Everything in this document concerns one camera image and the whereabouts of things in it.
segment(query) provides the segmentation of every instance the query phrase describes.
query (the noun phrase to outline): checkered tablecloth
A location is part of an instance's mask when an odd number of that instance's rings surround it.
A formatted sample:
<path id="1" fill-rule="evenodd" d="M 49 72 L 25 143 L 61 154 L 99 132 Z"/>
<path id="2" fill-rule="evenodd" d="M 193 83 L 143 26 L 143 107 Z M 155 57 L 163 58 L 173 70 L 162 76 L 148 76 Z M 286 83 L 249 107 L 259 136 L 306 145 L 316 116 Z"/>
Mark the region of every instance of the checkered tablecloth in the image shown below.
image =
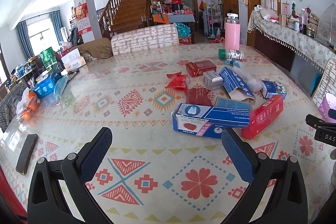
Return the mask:
<path id="1" fill-rule="evenodd" d="M 195 22 L 193 14 L 189 15 L 168 15 L 169 23 L 175 22 Z"/>

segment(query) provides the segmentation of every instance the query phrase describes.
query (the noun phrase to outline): blue curtain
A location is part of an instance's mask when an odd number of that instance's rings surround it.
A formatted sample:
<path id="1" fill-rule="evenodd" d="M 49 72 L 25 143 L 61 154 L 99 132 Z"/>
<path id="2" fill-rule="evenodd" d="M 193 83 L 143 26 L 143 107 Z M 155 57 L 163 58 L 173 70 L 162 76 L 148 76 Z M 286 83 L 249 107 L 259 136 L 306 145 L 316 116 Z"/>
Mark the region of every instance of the blue curtain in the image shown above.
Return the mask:
<path id="1" fill-rule="evenodd" d="M 32 45 L 30 44 L 28 28 L 25 21 L 19 22 L 16 26 L 16 32 L 19 36 L 19 40 L 22 44 L 23 50 L 25 51 L 28 58 L 31 58 L 34 55 Z"/>
<path id="2" fill-rule="evenodd" d="M 60 31 L 60 29 L 63 27 L 63 24 L 62 24 L 61 15 L 59 11 L 51 12 L 50 19 L 54 26 L 54 30 L 55 30 L 58 42 L 63 41 L 61 31 Z"/>

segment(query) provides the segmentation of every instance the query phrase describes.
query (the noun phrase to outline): smartphone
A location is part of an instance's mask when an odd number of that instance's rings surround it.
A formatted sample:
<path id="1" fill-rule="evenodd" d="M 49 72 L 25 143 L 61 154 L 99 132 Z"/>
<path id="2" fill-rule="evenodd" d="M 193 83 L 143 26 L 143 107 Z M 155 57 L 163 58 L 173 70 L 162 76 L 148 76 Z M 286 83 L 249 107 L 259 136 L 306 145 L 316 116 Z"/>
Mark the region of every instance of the smartphone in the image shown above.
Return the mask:
<path id="1" fill-rule="evenodd" d="M 16 171 L 20 174 L 26 174 L 29 160 L 38 138 L 37 134 L 29 134 L 27 136 L 16 164 Z"/>

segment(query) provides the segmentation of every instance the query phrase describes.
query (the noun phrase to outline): pink water bottle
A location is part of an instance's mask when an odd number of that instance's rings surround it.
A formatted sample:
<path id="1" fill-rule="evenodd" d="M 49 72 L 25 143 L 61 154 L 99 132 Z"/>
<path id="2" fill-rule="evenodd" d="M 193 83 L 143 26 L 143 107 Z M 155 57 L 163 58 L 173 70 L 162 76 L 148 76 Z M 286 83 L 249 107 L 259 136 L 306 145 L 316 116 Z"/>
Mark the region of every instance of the pink water bottle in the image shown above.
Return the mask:
<path id="1" fill-rule="evenodd" d="M 227 14 L 225 21 L 225 46 L 226 50 L 239 50 L 240 24 L 237 14 Z"/>

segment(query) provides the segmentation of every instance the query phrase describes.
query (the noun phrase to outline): green bottle cap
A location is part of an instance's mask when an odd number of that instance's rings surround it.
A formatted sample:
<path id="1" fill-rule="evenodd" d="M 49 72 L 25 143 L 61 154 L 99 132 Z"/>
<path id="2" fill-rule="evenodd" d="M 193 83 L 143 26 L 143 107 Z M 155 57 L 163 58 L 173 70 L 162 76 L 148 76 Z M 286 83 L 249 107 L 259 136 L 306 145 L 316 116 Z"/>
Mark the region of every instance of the green bottle cap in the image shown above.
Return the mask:
<path id="1" fill-rule="evenodd" d="M 226 51 L 223 48 L 220 48 L 218 50 L 218 58 L 219 59 L 225 59 L 226 57 Z"/>

